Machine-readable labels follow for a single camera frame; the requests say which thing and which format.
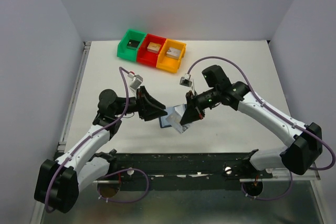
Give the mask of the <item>blue leather card holder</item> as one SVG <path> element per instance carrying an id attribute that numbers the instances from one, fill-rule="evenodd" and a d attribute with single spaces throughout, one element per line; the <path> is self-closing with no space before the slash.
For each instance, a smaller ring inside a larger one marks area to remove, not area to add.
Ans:
<path id="1" fill-rule="evenodd" d="M 191 127 L 191 124 L 181 125 L 180 121 L 186 110 L 186 104 L 171 106 L 165 109 L 167 115 L 159 118 L 160 128 L 172 127 L 179 133 L 184 133 Z"/>

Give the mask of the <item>silver credit card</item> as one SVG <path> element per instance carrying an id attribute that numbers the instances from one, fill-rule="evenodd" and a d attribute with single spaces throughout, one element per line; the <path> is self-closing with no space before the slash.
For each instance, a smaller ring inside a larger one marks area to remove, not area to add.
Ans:
<path id="1" fill-rule="evenodd" d="M 174 111 L 170 115 L 167 116 L 166 121 L 169 123 L 171 127 L 173 127 L 178 133 L 183 134 L 190 128 L 189 124 L 182 125 L 181 124 L 181 115 Z"/>

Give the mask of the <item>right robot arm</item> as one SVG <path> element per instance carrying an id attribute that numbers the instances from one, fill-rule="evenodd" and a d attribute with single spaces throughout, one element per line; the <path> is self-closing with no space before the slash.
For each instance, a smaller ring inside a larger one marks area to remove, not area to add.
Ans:
<path id="1" fill-rule="evenodd" d="M 319 125 L 306 125 L 279 110 L 271 113 L 266 103 L 255 98 L 248 85 L 241 81 L 231 83 L 218 65 L 204 69 L 202 75 L 210 89 L 197 95 L 192 91 L 186 94 L 187 105 L 181 125 L 203 119 L 207 108 L 220 103 L 253 118 L 284 144 L 282 148 L 251 151 L 241 165 L 246 177 L 255 177 L 261 170 L 271 168 L 286 168 L 303 175 L 321 155 L 322 145 L 316 140 L 321 137 Z"/>

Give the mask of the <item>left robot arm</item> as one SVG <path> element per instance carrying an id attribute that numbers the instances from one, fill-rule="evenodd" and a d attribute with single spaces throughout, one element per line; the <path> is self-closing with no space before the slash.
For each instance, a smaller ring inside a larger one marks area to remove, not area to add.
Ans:
<path id="1" fill-rule="evenodd" d="M 87 185 L 99 177 L 112 179 L 116 175 L 115 164 L 97 156 L 96 151 L 116 135 L 122 117 L 138 113 L 140 119 L 151 121 L 165 116 L 165 109 L 144 86 L 137 88 L 134 97 L 125 98 L 111 89 L 103 90 L 97 115 L 84 137 L 56 160 L 47 159 L 41 164 L 34 199 L 43 203 L 48 213 L 67 213 Z"/>

